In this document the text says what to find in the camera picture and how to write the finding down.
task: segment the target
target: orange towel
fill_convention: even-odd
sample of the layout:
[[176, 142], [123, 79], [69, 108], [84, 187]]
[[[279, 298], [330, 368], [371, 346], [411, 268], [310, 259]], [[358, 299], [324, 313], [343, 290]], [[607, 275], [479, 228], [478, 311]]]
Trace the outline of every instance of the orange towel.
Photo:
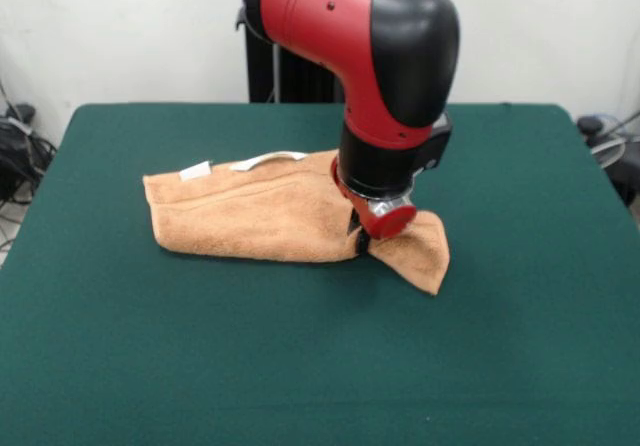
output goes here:
[[[346, 235], [351, 203], [329, 174], [336, 153], [273, 159], [247, 172], [219, 164], [210, 175], [186, 181], [177, 172], [145, 176], [155, 239], [179, 253], [316, 263], [353, 259], [358, 232]], [[442, 221], [426, 211], [399, 236], [372, 240], [369, 253], [433, 295], [449, 266]]]

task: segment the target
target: white wall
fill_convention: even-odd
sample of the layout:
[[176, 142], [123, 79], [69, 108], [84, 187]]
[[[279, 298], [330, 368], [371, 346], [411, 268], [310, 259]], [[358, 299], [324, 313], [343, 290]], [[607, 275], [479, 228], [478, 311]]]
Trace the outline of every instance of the white wall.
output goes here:
[[[454, 0], [454, 101], [640, 108], [640, 0]], [[0, 0], [0, 74], [59, 141], [86, 102], [246, 101], [240, 0]]]

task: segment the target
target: white label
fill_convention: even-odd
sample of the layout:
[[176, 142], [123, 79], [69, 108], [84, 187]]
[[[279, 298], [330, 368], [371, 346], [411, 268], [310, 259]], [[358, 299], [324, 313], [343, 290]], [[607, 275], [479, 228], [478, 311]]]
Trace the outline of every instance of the white label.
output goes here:
[[190, 179], [202, 178], [211, 174], [211, 167], [209, 161], [204, 161], [190, 168], [180, 171], [180, 179], [182, 181], [189, 181]]

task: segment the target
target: table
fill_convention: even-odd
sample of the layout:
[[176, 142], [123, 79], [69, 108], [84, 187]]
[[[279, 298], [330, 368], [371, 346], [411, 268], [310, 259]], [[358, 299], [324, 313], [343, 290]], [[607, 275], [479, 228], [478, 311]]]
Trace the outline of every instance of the table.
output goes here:
[[567, 114], [455, 105], [414, 200], [433, 299], [371, 258], [171, 254], [141, 177], [335, 147], [325, 105], [91, 105], [0, 272], [0, 444], [631, 444], [640, 235]]

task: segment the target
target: electrical cord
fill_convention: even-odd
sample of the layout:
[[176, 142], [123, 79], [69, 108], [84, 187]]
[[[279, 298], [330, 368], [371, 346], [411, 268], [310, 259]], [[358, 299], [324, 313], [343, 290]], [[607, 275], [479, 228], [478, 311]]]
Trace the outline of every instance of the electrical cord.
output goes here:
[[607, 169], [610, 166], [613, 166], [618, 161], [620, 161], [622, 157], [625, 155], [625, 153], [627, 152], [627, 144], [640, 142], [640, 136], [634, 136], [631, 138], [624, 138], [617, 134], [613, 134], [613, 136], [615, 137], [615, 139], [612, 139], [611, 141], [607, 141], [606, 143], [602, 143], [591, 148], [591, 154], [594, 156], [615, 147], [620, 148], [612, 158], [609, 158], [606, 161], [602, 161], [600, 163], [600, 167], [602, 167], [602, 169]]
[[18, 128], [15, 123], [13, 118], [0, 117], [0, 200], [29, 204], [30, 199], [16, 199], [16, 192], [27, 184], [33, 196], [57, 149], [27, 125]]
[[9, 216], [5, 216], [4, 214], [0, 214], [0, 219], [2, 221], [6, 221], [7, 223], [22, 224], [22, 221], [18, 221], [17, 219], [10, 218]]
[[5, 251], [4, 248], [6, 248], [7, 246], [11, 246], [11, 244], [13, 244], [14, 241], [15, 241], [15, 238], [8, 239], [4, 243], [0, 244], [0, 253], [6, 253], [7, 251]]
[[[614, 127], [618, 126], [622, 122], [620, 121], [620, 119], [616, 118], [613, 114], [608, 114], [608, 113], [594, 113], [591, 116], [603, 121], [603, 131], [605, 131], [604, 135], [608, 134], [607, 131], [613, 130]], [[601, 136], [602, 136], [602, 131], [597, 134], [597, 137], [601, 137]]]
[[624, 121], [618, 121], [618, 124], [616, 124], [614, 127], [610, 128], [610, 129], [608, 129], [606, 131], [601, 132], [598, 136], [602, 137], [602, 136], [607, 136], [607, 135], [613, 134], [616, 131], [619, 131], [620, 129], [624, 128], [625, 126], [633, 123], [637, 119], [640, 119], [640, 110], [636, 111], [635, 113], [633, 113], [631, 116], [629, 116]]
[[9, 96], [7, 95], [7, 91], [4, 89], [4, 84], [2, 84], [2, 78], [0, 78], [0, 95], [2, 95], [2, 99], [4, 100], [5, 103], [7, 103], [7, 106], [9, 106], [9, 110], [12, 111], [13, 114], [15, 114], [16, 118], [18, 118], [18, 121], [20, 121], [21, 123], [24, 123], [25, 121], [24, 121], [24, 118], [22, 117], [22, 113], [9, 100]]

